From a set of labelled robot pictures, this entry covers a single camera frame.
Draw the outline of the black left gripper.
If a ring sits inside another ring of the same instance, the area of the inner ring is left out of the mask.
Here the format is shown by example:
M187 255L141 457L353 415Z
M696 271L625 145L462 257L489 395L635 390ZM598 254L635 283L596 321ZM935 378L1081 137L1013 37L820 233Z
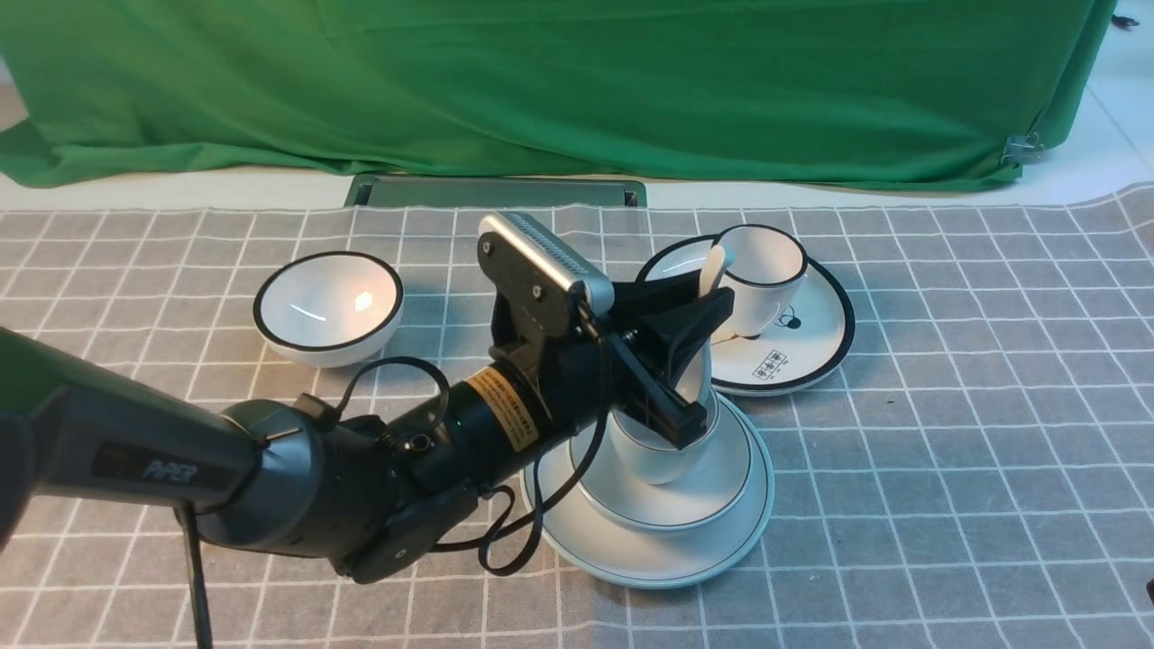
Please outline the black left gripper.
M706 432L706 406L676 390L689 359L732 316L735 293L698 293L698 275L613 282L610 316L582 312L564 337L537 330L495 303L493 367L527 408L537 441L560 443L610 411L655 432L675 449Z

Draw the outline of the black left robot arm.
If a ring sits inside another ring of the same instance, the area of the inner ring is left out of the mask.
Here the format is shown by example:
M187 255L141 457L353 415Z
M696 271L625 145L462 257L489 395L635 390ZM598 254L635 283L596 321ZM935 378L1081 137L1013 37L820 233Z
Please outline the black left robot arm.
M3 330L3 540L32 497L172 508L185 537L194 628L213 646L202 543L325 559L370 584L428 553L474 551L484 570L522 570L545 514L589 470L610 411L639 415L676 449L706 411L675 390L730 318L729 288L696 274L617 282L597 314L580 284L505 285L490 318L490 365L450 385L430 361L394 356L436 385L384 422L302 394L220 415Z

